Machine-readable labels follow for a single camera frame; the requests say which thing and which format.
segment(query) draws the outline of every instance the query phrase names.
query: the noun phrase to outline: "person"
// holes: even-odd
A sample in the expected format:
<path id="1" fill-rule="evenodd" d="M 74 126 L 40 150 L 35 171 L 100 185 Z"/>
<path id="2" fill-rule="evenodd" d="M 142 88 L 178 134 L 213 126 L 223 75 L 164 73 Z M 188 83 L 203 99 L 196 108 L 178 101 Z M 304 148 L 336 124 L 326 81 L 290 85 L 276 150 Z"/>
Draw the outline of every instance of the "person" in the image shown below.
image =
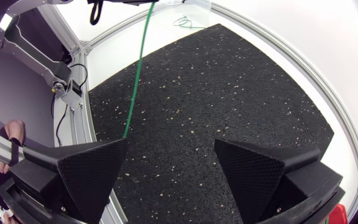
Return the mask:
<path id="1" fill-rule="evenodd" d="M 0 136 L 11 142 L 14 142 L 19 146 L 23 146 L 23 143 L 25 141 L 24 122 L 20 120 L 9 121 L 0 129 Z M 9 169 L 10 167 L 8 164 L 0 162 L 1 174 L 7 174 L 9 172 Z M 0 176 L 0 185 L 3 184 L 8 178 L 10 178 L 10 175 L 8 174 L 7 176 Z M 0 205 L 5 209 L 8 209 L 1 196 L 0 196 Z M 16 224 L 16 223 L 18 222 L 15 220 L 14 217 L 8 217 L 6 213 L 4 214 L 4 224 Z"/>
<path id="2" fill-rule="evenodd" d="M 12 120 L 0 129 L 0 136 L 10 140 L 19 146 L 23 146 L 25 140 L 24 122 L 20 120 Z M 6 174 L 9 171 L 9 165 L 0 162 L 0 173 Z"/>

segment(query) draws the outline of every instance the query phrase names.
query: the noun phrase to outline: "finger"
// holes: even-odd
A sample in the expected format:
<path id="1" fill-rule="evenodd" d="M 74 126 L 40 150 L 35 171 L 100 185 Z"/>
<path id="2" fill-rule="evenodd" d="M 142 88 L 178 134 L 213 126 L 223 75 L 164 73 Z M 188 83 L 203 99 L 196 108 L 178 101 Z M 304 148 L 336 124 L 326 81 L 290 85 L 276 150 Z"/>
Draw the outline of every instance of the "finger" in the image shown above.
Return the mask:
<path id="1" fill-rule="evenodd" d="M 5 163 L 0 162 L 0 173 L 4 172 Z"/>
<path id="2" fill-rule="evenodd" d="M 17 224 L 16 220 L 13 217 L 9 218 L 9 221 L 10 224 Z"/>
<path id="3" fill-rule="evenodd" d="M 11 224 L 11 220 L 6 213 L 4 214 L 4 224 Z"/>
<path id="4" fill-rule="evenodd" d="M 4 166 L 4 174 L 6 174 L 9 171 L 10 168 L 11 167 L 9 165 L 5 164 L 5 166 Z"/>

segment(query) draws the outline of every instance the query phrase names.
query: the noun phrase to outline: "green cable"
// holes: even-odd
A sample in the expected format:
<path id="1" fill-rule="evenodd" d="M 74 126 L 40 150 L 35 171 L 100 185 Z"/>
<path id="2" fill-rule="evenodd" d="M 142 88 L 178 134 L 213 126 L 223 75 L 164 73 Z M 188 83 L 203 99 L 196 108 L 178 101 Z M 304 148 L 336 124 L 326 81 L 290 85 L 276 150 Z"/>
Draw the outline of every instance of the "green cable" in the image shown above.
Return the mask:
<path id="1" fill-rule="evenodd" d="M 191 20 L 189 20 L 187 18 L 187 16 L 185 16 L 185 15 L 183 15 L 182 18 L 173 22 L 172 25 L 182 27 L 182 28 L 189 28 L 189 29 L 205 29 L 206 28 L 206 27 L 193 27 L 193 22 Z"/>
<path id="2" fill-rule="evenodd" d="M 127 135 L 128 135 L 128 129 L 129 129 L 129 125 L 131 123 L 132 112 L 134 111 L 135 98 L 136 98 L 136 93 L 137 93 L 137 86 L 139 84 L 140 69 L 142 68 L 144 42 L 145 42 L 145 39 L 146 39 L 147 27 L 149 26 L 149 21 L 150 21 L 150 17 L 152 15 L 152 12 L 153 12 L 154 5 L 155 5 L 155 2 L 153 2 L 152 5 L 150 6 L 150 10 L 149 10 L 149 13 L 147 14 L 147 18 L 146 18 L 146 25 L 144 27 L 144 32 L 143 32 L 142 46 L 140 47 L 140 57 L 139 57 L 139 61 L 137 62 L 137 71 L 136 71 L 136 77 L 135 77 L 134 93 L 132 94 L 131 108 L 129 109 L 128 119 L 127 119 L 127 126 L 125 127 L 125 132 L 124 132 L 123 138 L 126 138 Z"/>

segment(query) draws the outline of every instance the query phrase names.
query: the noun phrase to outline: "black rubber mat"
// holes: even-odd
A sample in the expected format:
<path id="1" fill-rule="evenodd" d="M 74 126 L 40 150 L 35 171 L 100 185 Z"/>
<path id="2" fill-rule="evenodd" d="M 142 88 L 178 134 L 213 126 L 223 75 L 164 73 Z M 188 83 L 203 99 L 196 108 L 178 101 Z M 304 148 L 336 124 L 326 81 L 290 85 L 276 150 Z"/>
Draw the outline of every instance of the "black rubber mat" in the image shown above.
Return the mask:
<path id="1" fill-rule="evenodd" d="M 135 71 L 90 91 L 99 140 L 122 137 Z M 222 25 L 146 56 L 140 79 L 114 186 L 130 223 L 241 223 L 216 138 L 324 152 L 334 134 L 289 75 Z"/>

